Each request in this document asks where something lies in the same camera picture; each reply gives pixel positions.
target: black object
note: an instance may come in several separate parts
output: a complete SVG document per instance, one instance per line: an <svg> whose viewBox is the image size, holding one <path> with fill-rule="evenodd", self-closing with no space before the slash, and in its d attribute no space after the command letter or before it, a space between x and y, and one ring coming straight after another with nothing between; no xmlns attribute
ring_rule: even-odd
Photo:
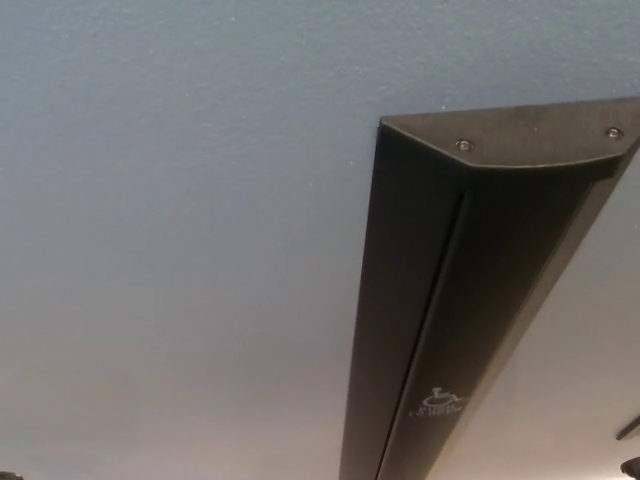
<svg viewBox="0 0 640 480"><path fill-rule="evenodd" d="M620 465L620 470L625 475L629 475L631 478L640 479L640 457L627 460Z"/></svg>
<svg viewBox="0 0 640 480"><path fill-rule="evenodd" d="M639 99L381 120L341 480L424 480L638 137Z"/></svg>
<svg viewBox="0 0 640 480"><path fill-rule="evenodd" d="M616 435L616 440L629 440L640 433L640 417L636 417Z"/></svg>
<svg viewBox="0 0 640 480"><path fill-rule="evenodd" d="M24 480L24 478L14 472L0 472L0 480Z"/></svg>

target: wheelchair symbol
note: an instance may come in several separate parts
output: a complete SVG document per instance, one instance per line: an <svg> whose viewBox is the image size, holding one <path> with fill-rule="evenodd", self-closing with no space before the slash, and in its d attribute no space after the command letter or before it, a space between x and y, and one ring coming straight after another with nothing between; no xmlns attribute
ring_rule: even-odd
<svg viewBox="0 0 640 480"><path fill-rule="evenodd" d="M462 398L453 393L443 392L442 388L440 387L434 387L431 389L431 391L433 392L433 394L425 398L422 402L422 404L426 407L446 407L447 405L450 405L452 403L458 403L462 401Z"/></svg>

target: screw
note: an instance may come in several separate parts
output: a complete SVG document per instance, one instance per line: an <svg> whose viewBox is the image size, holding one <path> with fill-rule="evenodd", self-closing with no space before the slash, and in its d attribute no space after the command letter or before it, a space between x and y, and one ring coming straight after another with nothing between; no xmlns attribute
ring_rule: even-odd
<svg viewBox="0 0 640 480"><path fill-rule="evenodd" d="M614 140L622 138L623 135L624 133L622 133L622 130L620 130L619 128L611 127L607 129L607 137L612 138Z"/></svg>
<svg viewBox="0 0 640 480"><path fill-rule="evenodd" d="M471 150L473 150L473 142L471 142L471 140L465 140L464 138L462 138L456 142L456 147L461 152L470 152Z"/></svg>

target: black wall-mounted rail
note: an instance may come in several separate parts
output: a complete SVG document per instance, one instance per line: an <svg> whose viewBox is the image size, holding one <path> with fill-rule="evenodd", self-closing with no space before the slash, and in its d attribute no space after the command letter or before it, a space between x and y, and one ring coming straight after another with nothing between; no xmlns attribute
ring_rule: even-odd
<svg viewBox="0 0 640 480"><path fill-rule="evenodd" d="M639 99L382 119L341 480L424 480L639 137Z"/></svg>

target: black metal housing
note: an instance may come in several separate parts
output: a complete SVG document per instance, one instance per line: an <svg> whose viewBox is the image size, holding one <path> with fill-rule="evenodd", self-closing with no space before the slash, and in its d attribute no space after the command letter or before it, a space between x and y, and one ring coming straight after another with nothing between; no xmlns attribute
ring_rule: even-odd
<svg viewBox="0 0 640 480"><path fill-rule="evenodd" d="M638 137L639 99L381 120L341 480L424 480Z"/></svg>

